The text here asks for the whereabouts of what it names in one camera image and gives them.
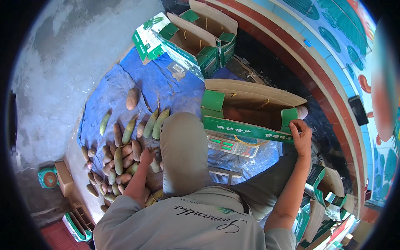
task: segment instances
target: gray pants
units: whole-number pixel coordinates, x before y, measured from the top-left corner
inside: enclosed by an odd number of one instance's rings
[[[198,117],[178,112],[168,117],[160,134],[164,163],[164,194],[184,196],[212,186],[207,168],[207,135]],[[267,170],[240,184],[230,186],[250,207],[260,221],[274,207],[297,161],[293,144],[283,144],[283,156]]]

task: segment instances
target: blue tarp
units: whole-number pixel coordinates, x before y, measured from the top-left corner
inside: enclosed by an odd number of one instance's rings
[[[101,149],[104,145],[114,141],[114,123],[118,122],[123,132],[127,123],[139,114],[136,118],[136,126],[141,120],[147,121],[151,113],[158,107],[157,98],[160,101],[160,111],[169,108],[171,114],[187,111],[200,117],[200,104],[205,89],[204,82],[190,72],[187,72],[186,76],[178,82],[167,69],[171,62],[172,59],[165,53],[157,60],[143,65],[136,48],[133,48],[120,64],[116,64],[102,78],[86,103],[77,137],[80,146],[85,145],[88,148],[97,149],[93,159],[95,172],[102,175],[104,155]],[[212,78],[241,80],[227,68],[218,70]],[[141,94],[138,106],[129,111],[125,102],[128,90],[133,87],[140,89]],[[145,100],[152,112],[146,107]],[[104,135],[101,136],[99,133],[100,122],[110,109],[112,115]],[[136,127],[132,137],[136,137]],[[156,140],[153,140],[152,143],[151,146],[159,146]],[[278,142],[263,145],[256,157],[251,159],[210,149],[209,162],[212,165],[239,172],[242,169],[242,179],[233,179],[234,182],[239,183],[274,164],[279,156],[280,145]],[[218,179],[217,176],[213,176],[213,178],[218,182],[224,181],[220,176]]]

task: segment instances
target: hand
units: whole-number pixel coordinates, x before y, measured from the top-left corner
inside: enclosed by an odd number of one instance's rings
[[[142,154],[140,155],[140,163],[146,164],[147,166],[150,165],[156,153],[153,151],[150,153],[149,148],[145,148]]]
[[[303,120],[295,119],[289,122],[289,128],[292,132],[294,146],[298,156],[311,157],[311,128]]]

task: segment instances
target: concrete floor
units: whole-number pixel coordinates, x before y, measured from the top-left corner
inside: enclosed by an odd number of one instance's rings
[[[159,0],[52,0],[38,16],[12,81],[18,109],[14,171],[24,174],[20,189],[31,213],[63,201],[54,198],[60,194],[56,188],[28,194],[25,183],[38,184],[36,170],[64,157],[102,76],[130,46],[134,30],[163,10]],[[38,205],[42,197],[52,198]]]

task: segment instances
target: person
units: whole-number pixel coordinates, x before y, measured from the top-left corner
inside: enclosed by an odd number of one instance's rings
[[[207,135],[198,117],[178,112],[160,134],[164,196],[144,209],[145,149],[139,167],[93,235],[102,249],[294,249],[296,219],[311,164],[311,129],[290,122],[293,143],[283,143],[278,162],[249,180],[224,188],[207,169]],[[258,221],[268,216],[264,229]]]

